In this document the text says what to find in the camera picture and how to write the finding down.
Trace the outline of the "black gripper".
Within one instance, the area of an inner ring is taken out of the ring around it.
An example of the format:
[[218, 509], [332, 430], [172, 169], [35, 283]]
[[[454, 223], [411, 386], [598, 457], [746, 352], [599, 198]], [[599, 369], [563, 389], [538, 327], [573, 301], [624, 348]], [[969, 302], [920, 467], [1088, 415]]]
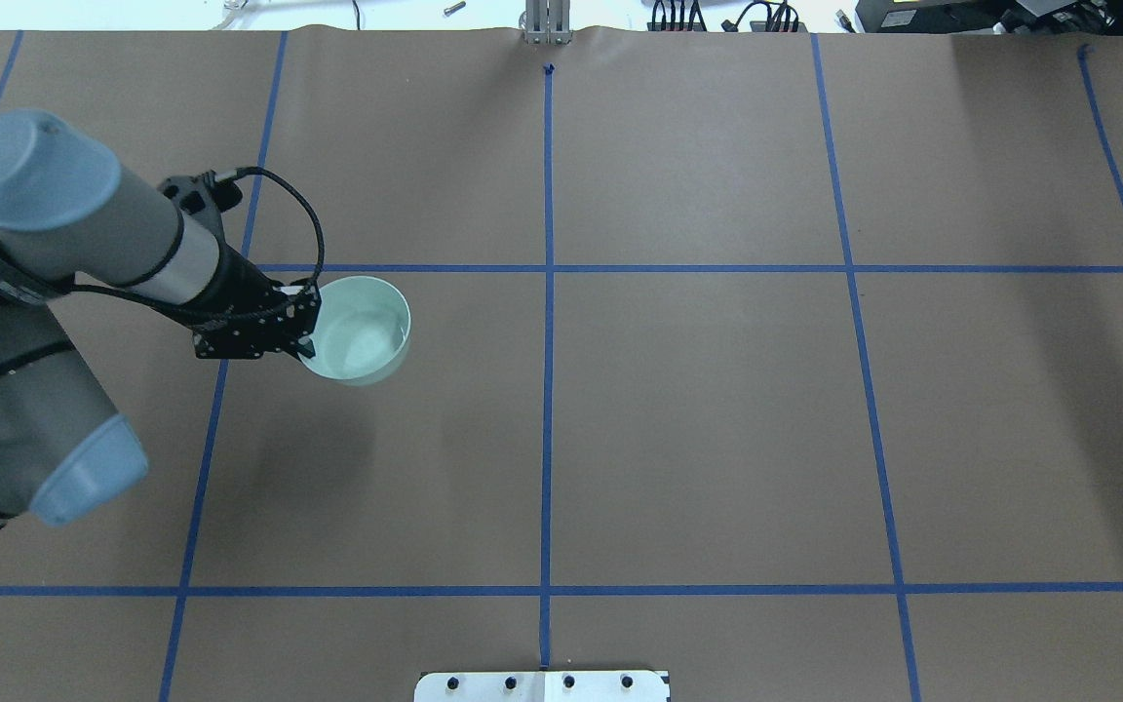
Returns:
[[282, 284], [223, 245], [213, 279], [193, 299], [193, 311], [211, 314], [193, 323], [193, 355], [206, 361], [253, 361], [267, 354], [313, 359], [320, 307], [317, 279]]

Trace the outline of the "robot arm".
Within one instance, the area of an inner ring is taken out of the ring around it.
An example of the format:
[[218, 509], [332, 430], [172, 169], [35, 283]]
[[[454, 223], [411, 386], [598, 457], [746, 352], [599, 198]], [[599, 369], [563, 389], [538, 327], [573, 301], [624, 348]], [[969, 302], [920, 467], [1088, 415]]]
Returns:
[[314, 356], [325, 271], [317, 254], [294, 283], [268, 277], [223, 236], [238, 182], [262, 166], [150, 185], [102, 142], [55, 113], [0, 113], [0, 529], [35, 516], [62, 527], [146, 476], [150, 462], [51, 306], [110, 297], [182, 325], [200, 359]]

